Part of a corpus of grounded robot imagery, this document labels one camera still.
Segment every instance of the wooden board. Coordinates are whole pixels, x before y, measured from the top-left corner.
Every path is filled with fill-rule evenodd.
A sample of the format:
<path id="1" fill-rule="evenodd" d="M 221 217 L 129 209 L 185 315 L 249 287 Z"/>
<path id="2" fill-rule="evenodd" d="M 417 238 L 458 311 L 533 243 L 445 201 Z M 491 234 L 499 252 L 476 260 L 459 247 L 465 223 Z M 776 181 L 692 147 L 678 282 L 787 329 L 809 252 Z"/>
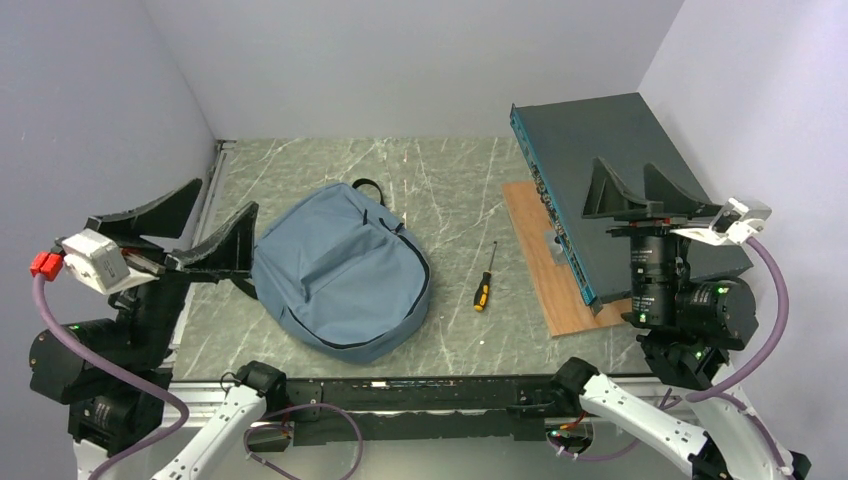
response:
<path id="1" fill-rule="evenodd" d="M 630 311 L 629 299 L 610 303 L 593 316 L 583 303 L 571 268 L 554 263 L 545 244 L 545 232 L 553 227 L 533 182 L 505 183 L 501 188 L 551 336 L 623 323 L 621 313 Z"/>

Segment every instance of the gray box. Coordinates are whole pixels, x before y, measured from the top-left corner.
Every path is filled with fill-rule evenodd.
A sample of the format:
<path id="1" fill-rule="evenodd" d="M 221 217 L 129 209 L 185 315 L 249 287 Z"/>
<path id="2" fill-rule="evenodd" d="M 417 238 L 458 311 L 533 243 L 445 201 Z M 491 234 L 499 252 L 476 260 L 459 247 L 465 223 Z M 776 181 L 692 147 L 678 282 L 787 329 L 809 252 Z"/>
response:
<path id="1" fill-rule="evenodd" d="M 612 219 L 581 218 L 595 157 L 604 158 L 637 194 L 644 194 L 642 169 L 653 162 L 693 195 L 709 198 L 638 93 L 513 107 L 511 120 L 527 163 L 538 168 L 566 230 L 586 279 L 582 293 L 587 304 L 630 292 L 628 239 L 606 233 L 616 225 Z M 738 275 L 752 266 L 741 247 L 697 242 L 689 250 L 689 263 L 695 281 Z"/>

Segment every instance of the red connector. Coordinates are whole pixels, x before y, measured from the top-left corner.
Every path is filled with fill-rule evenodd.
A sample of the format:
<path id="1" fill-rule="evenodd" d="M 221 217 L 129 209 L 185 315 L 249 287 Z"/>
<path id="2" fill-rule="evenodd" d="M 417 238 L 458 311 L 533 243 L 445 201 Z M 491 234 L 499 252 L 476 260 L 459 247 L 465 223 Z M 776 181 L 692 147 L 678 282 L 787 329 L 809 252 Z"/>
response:
<path id="1" fill-rule="evenodd" d="M 62 270 L 62 256 L 53 252 L 39 253 L 29 266 L 29 273 L 33 277 L 43 273 L 48 282 L 55 280 L 60 270 Z"/>

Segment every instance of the gray marble surface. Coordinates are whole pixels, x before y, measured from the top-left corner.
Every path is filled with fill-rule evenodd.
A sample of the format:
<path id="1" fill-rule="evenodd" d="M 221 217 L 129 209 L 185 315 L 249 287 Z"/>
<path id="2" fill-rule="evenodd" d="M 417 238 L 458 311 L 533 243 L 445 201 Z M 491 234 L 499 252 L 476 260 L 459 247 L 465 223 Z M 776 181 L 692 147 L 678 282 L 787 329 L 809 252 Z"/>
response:
<path id="1" fill-rule="evenodd" d="M 367 366 L 349 365 L 290 337 L 230 282 L 200 285 L 177 356 L 177 379 L 218 379 L 260 360 L 290 377 L 386 377 L 552 373 L 571 356 L 607 373 L 646 373 L 628 325 L 551 339 L 504 204 L 501 184 L 529 179 L 513 138 L 295 139 L 240 141 L 217 227 L 245 202 L 259 203 L 257 233 L 331 182 L 360 177 L 383 186 L 432 265 L 433 297 L 422 328 Z M 492 242 L 498 250 L 483 313 L 472 298 Z"/>

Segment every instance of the yellow screwdriver handle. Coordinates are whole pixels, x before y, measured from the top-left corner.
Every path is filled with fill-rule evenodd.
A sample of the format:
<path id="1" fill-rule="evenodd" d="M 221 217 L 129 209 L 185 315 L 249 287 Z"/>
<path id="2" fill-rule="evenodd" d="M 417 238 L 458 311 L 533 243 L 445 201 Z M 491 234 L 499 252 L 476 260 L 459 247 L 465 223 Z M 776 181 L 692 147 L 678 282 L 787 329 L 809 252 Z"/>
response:
<path id="1" fill-rule="evenodd" d="M 483 272 L 483 279 L 480 280 L 480 286 L 477 287 L 477 293 L 474 294 L 474 310 L 482 312 L 486 308 L 486 301 L 489 299 L 489 285 L 492 282 L 492 272 Z"/>

